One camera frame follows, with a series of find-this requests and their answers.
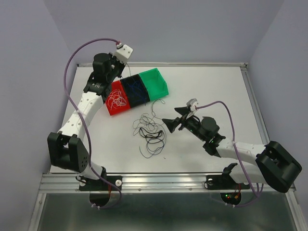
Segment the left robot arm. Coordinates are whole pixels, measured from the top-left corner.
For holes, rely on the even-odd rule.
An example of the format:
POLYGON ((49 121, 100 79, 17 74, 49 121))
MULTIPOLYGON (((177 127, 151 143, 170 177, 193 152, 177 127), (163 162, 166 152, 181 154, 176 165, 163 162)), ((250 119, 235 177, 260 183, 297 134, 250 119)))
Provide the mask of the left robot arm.
POLYGON ((68 169, 90 179, 91 185, 101 190, 107 185, 105 168, 90 159, 91 148, 83 144, 89 137, 88 127, 105 103, 115 78, 121 77, 124 63, 111 53, 99 53, 93 58, 90 74, 78 105, 68 121, 47 138, 51 164, 68 169))

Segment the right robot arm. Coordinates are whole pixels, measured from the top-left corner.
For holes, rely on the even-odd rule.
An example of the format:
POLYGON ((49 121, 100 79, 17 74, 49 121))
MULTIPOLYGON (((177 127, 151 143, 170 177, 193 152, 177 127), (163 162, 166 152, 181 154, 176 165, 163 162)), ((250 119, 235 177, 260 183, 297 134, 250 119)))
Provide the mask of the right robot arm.
POLYGON ((188 107, 175 108, 181 116, 162 121, 173 133, 187 129, 204 142, 204 150, 211 156, 232 158, 235 163, 223 169, 219 177, 213 177, 213 186, 230 189, 236 184, 266 184, 280 193, 286 193, 302 171, 300 163, 278 142, 248 144, 235 142, 219 134, 219 126, 212 117, 199 119, 188 107))

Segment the black plastic bin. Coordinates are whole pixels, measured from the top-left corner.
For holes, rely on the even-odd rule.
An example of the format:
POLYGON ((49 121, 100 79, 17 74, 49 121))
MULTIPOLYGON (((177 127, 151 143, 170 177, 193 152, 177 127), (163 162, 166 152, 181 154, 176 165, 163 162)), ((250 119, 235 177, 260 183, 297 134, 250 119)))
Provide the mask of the black plastic bin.
POLYGON ((138 74, 120 80, 131 108, 150 101, 148 91, 138 74))

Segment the red plastic bin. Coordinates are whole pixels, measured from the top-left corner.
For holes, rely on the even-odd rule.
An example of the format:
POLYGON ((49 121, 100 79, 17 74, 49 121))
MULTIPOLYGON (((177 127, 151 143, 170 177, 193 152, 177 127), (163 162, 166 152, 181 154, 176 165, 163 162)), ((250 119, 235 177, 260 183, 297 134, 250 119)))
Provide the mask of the red plastic bin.
POLYGON ((112 83, 112 90, 105 101, 109 115, 116 115, 130 109, 127 95, 120 80, 112 83))

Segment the green plastic bin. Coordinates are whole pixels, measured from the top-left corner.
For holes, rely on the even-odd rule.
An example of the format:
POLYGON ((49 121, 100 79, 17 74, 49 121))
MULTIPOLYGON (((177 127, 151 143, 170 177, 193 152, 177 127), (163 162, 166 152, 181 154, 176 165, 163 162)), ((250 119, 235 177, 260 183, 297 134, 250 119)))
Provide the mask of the green plastic bin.
POLYGON ((169 95, 167 83, 157 68, 141 72, 139 76, 148 91, 150 101, 169 95))

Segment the aluminium front rail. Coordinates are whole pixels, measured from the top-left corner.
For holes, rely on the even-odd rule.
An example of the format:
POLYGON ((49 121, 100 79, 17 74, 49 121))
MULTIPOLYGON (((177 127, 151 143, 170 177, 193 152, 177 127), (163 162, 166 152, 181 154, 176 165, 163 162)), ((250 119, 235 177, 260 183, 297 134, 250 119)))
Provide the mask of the aluminium front rail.
MULTIPOLYGON (((206 184, 211 176, 219 174, 124 174, 121 176, 120 190, 129 193, 208 193, 208 192, 250 192, 247 185, 214 187, 206 184)), ((108 189, 89 189, 86 184, 76 180, 76 174, 44 174, 39 193, 108 193, 108 189)))

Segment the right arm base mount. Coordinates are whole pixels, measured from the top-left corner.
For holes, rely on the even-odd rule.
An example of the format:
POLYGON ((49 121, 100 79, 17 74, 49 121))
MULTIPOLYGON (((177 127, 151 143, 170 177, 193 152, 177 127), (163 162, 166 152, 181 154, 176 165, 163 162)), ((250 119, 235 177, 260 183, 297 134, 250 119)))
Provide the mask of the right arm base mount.
POLYGON ((204 188, 208 190, 250 189, 249 185, 236 183, 229 175, 207 175, 204 182, 204 188))

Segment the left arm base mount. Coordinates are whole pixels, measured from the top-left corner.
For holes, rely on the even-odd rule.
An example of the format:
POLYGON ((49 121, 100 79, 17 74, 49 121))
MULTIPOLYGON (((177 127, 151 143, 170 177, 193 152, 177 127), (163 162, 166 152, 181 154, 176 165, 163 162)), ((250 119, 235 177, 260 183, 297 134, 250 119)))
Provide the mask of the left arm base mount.
MULTIPOLYGON (((107 175, 106 180, 112 184, 116 184, 117 180, 122 181, 122 176, 115 175, 107 175)), ((88 179, 84 176, 77 175, 75 179, 79 182, 79 190, 82 192, 89 192, 89 191, 107 191, 108 184, 103 182, 102 180, 92 180, 88 179)))

